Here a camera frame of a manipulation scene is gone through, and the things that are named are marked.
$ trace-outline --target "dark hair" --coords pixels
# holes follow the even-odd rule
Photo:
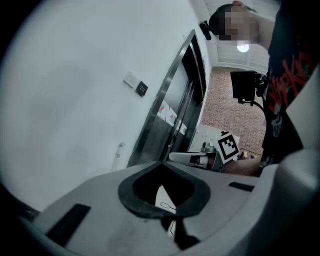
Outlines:
[[[224,41],[230,41],[231,36],[226,35],[225,33],[225,13],[226,12],[231,12],[231,7],[234,6],[232,3],[227,3],[224,5],[221,5],[214,14],[212,14],[210,20],[209,20],[209,29],[211,32],[218,38],[219,40],[224,40]],[[256,10],[244,6],[244,8],[248,11],[255,12]]]

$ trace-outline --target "qr code-like tag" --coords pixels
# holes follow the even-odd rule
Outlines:
[[[215,148],[219,152],[223,164],[240,154],[236,140],[231,133],[221,136],[217,140]]]

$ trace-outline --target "neck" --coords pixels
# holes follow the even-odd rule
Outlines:
[[[256,15],[256,20],[259,31],[256,44],[262,46],[268,51],[275,27],[275,22],[259,15]]]

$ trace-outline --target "brick wall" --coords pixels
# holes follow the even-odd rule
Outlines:
[[[264,113],[257,106],[239,104],[233,98],[230,72],[240,69],[214,67],[201,123],[239,136],[239,148],[262,155],[266,128]],[[262,105],[261,98],[255,101]]]

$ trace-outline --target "ceiling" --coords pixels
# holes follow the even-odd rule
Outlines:
[[[232,3],[232,0],[204,0],[210,16],[218,7]],[[274,20],[279,10],[279,4],[274,0],[242,0],[255,9],[260,15]],[[268,70],[269,55],[257,44],[251,44],[247,52],[240,52],[237,43],[216,40],[218,66],[256,70],[265,74]]]

